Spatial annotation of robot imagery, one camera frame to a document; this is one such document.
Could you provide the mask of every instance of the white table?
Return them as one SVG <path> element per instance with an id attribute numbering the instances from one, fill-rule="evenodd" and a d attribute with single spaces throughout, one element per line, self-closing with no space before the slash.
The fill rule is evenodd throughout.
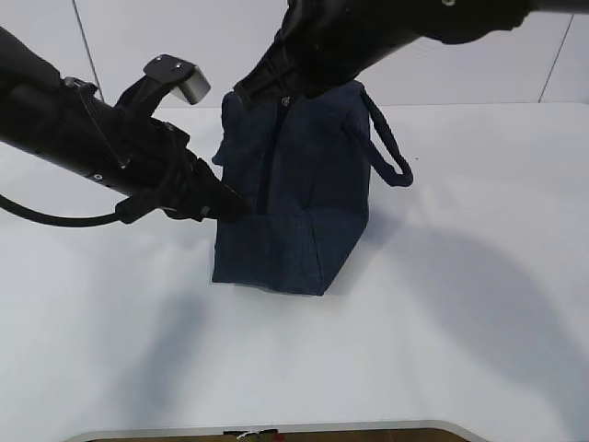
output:
<path id="1" fill-rule="evenodd" d="M 387 108 L 417 178 L 323 298 L 211 285 L 213 222 L 0 214 L 0 440 L 437 426 L 589 440 L 589 108 Z M 167 109 L 209 159 L 219 110 Z M 0 189 L 57 214 L 119 197 L 2 146 Z"/>

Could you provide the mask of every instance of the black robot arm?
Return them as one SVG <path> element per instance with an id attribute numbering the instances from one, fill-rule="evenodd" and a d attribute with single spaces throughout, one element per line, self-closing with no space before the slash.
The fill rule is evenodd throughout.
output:
<path id="1" fill-rule="evenodd" d="M 0 197 L 0 207 L 43 224 L 131 224 L 158 209 L 175 219 L 234 221 L 248 210 L 186 146 L 190 137 L 152 118 L 168 93 L 190 104 L 210 86 L 191 63 L 161 55 L 111 107 L 97 88 L 61 79 L 49 63 L 0 28 L 0 141 L 69 169 L 129 198 L 112 215 L 89 219 L 38 214 Z"/>
<path id="2" fill-rule="evenodd" d="M 533 11 L 589 14 L 589 0 L 289 0 L 274 44 L 235 90 L 249 106 L 313 97 L 419 37 L 468 43 Z"/>

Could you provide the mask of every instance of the white wall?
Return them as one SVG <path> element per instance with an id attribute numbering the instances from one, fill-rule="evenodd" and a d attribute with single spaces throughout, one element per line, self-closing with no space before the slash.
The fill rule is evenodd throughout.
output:
<path id="1" fill-rule="evenodd" d="M 0 26 L 63 75 L 94 81 L 71 0 L 2 0 Z"/>
<path id="2" fill-rule="evenodd" d="M 544 100 L 589 104 L 589 17 L 575 16 Z"/>
<path id="3" fill-rule="evenodd" d="M 286 0 L 76 0 L 109 102 L 169 52 L 201 66 L 216 107 L 255 65 L 281 23 Z M 1 22 L 66 76 L 93 80 L 71 0 L 3 0 Z M 381 105 L 536 102 L 570 16 L 535 14 L 514 32 L 469 45 L 423 39 L 361 75 Z M 589 102 L 589 17 L 576 17 L 545 101 Z M 165 106 L 183 104 L 167 99 Z"/>
<path id="4" fill-rule="evenodd" d="M 222 96 L 256 64 L 286 0 L 77 0 L 105 94 L 114 101 L 146 62 L 170 52 L 199 64 Z M 570 16 L 533 15 L 512 33 L 444 46 L 419 41 L 362 75 L 381 105 L 537 102 Z M 177 100 L 168 106 L 182 106 Z"/>

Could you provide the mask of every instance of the fabric bag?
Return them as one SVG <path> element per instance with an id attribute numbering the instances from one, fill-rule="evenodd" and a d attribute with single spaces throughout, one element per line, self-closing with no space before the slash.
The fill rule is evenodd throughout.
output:
<path id="1" fill-rule="evenodd" d="M 370 141 L 370 117 L 401 173 Z M 218 224 L 213 281 L 323 295 L 366 228 L 371 167 L 390 186 L 413 183 L 385 117 L 354 81 L 252 110 L 232 92 L 222 119 L 214 164 L 252 213 Z"/>

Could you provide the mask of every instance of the bag handle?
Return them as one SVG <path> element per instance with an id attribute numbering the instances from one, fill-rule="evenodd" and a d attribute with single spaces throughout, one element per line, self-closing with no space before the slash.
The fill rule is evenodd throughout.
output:
<path id="1" fill-rule="evenodd" d="M 375 168 L 376 173 L 391 187 L 410 187 L 413 184 L 413 171 L 407 160 L 401 155 L 398 149 L 398 143 L 393 135 L 387 119 L 380 111 L 378 106 L 372 101 L 368 93 L 363 90 L 362 101 L 370 113 L 370 117 L 375 125 L 376 132 L 380 139 L 385 144 L 388 153 L 393 157 L 395 162 L 401 169 L 401 173 L 397 173 L 395 168 L 387 163 L 387 161 L 380 154 L 376 146 L 370 139 L 362 134 L 363 142 L 361 143 L 364 154 L 368 161 Z"/>

